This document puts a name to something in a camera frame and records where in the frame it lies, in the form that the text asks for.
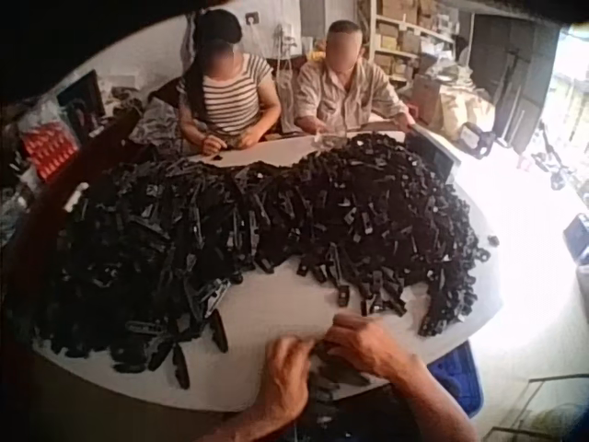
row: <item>pile of black plastic parts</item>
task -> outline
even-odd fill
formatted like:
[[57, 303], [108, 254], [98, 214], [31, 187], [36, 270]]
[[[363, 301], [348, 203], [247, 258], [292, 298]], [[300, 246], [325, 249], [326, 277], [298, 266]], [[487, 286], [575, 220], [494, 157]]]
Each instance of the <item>pile of black plastic parts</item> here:
[[420, 334], [441, 333], [477, 297], [468, 274], [489, 253], [468, 205], [392, 138], [358, 135], [290, 168], [218, 168], [187, 159], [124, 165], [82, 196], [58, 239], [35, 313], [55, 353], [109, 350], [123, 373], [156, 370], [179, 343], [213, 329], [228, 351], [217, 303], [242, 273], [296, 256], [298, 273], [333, 285], [362, 314], [403, 315], [403, 287], [429, 285]]

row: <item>white wall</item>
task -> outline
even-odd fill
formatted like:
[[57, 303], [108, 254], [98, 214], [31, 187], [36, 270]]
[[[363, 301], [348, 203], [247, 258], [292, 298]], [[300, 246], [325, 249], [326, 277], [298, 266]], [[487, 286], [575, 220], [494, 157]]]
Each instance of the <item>white wall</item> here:
[[[289, 26], [296, 47], [291, 54], [301, 53], [301, 8], [300, 0], [238, 0], [223, 6], [237, 16], [243, 28], [242, 45], [245, 51], [267, 58], [277, 58], [274, 31], [278, 25]], [[246, 24], [246, 14], [258, 12], [260, 23], [251, 27]]]
[[325, 0], [325, 31], [338, 20], [356, 21], [355, 0]]
[[174, 17], [140, 30], [81, 64], [61, 82], [66, 86], [96, 69], [98, 76], [135, 76], [139, 88], [158, 87], [182, 74], [180, 44], [186, 18]]
[[326, 38], [337, 20], [357, 22], [355, 0], [301, 0], [301, 26], [305, 37]]
[[[225, 8], [243, 26], [245, 51], [274, 57], [274, 31], [279, 24], [290, 24], [297, 44], [292, 54], [301, 53], [300, 0], [236, 0]], [[246, 25], [249, 12], [260, 14], [255, 30]], [[186, 27], [186, 18], [181, 16], [140, 30], [81, 64], [55, 90], [70, 85], [92, 69], [101, 77], [135, 76], [138, 88], [160, 87], [182, 74], [180, 47]]]

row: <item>electrical outlet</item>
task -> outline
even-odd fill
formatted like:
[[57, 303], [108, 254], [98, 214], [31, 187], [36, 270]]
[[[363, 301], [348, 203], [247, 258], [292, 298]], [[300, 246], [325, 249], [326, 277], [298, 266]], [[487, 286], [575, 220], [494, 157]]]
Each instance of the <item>electrical outlet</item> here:
[[248, 12], [246, 14], [246, 23], [249, 25], [257, 25], [260, 23], [260, 14], [257, 12]]

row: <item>oval table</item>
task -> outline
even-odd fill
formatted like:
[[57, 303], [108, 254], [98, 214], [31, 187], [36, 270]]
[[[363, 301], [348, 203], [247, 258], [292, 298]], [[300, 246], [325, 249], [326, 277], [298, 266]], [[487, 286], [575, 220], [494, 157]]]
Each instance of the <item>oval table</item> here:
[[[402, 136], [400, 133], [391, 135], [398, 139]], [[311, 136], [284, 139], [262, 143], [250, 150], [224, 152], [218, 161], [195, 160], [220, 167], [258, 160], [289, 166], [315, 151], [314, 144]], [[461, 189], [456, 190], [470, 203], [470, 222], [481, 244], [486, 244], [484, 238], [491, 230], [483, 213]], [[54, 354], [49, 343], [36, 344], [35, 350], [80, 378], [136, 399], [191, 410], [239, 411], [250, 405], [257, 394], [266, 342], [286, 333], [320, 336], [330, 326], [333, 315], [342, 311], [337, 307], [336, 293], [331, 286], [321, 286], [313, 278], [296, 275], [296, 267], [296, 260], [290, 260], [275, 269], [274, 274], [261, 270], [246, 273], [242, 285], [230, 288], [219, 306], [229, 352], [219, 352], [209, 331], [201, 339], [182, 345], [191, 374], [189, 390], [179, 388], [171, 357], [155, 372], [123, 375], [112, 369], [108, 352], [94, 353], [88, 359], [71, 359], [65, 357], [64, 352]], [[383, 322], [401, 344], [431, 363], [466, 341], [499, 311], [502, 302], [498, 268], [498, 256], [492, 250], [491, 259], [479, 263], [471, 273], [477, 277], [475, 291], [479, 295], [472, 313], [441, 335], [422, 338], [417, 334], [427, 310], [426, 285], [406, 288], [403, 296], [410, 299], [408, 313], [402, 318], [393, 313], [382, 314]], [[360, 311], [359, 295], [353, 291], [347, 309]], [[385, 383], [382, 379], [371, 380], [371, 385], [363, 389], [343, 386], [338, 397], [351, 396]]]

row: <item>woman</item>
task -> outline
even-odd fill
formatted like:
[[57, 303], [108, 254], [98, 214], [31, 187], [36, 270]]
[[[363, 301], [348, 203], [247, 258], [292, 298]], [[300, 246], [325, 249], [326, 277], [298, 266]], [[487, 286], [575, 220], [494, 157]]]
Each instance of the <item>woman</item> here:
[[280, 118], [266, 61], [236, 47], [237, 18], [222, 9], [196, 18], [194, 62], [179, 83], [180, 130], [197, 152], [252, 147]]

